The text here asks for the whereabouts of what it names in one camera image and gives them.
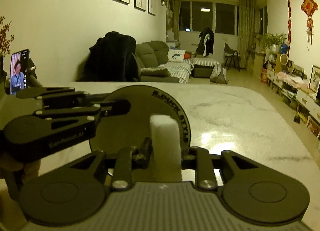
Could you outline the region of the person left hand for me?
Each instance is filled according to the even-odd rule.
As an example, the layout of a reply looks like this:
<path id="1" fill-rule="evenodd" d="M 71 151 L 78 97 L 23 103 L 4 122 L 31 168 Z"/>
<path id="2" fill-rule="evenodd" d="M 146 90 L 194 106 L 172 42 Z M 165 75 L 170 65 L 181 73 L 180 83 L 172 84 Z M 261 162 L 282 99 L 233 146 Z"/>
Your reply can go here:
<path id="1" fill-rule="evenodd" d="M 1 156 L 1 179 L 5 179 L 9 196 L 17 201 L 22 186 L 39 176 L 41 160 L 23 164 L 12 160 L 7 155 Z"/>

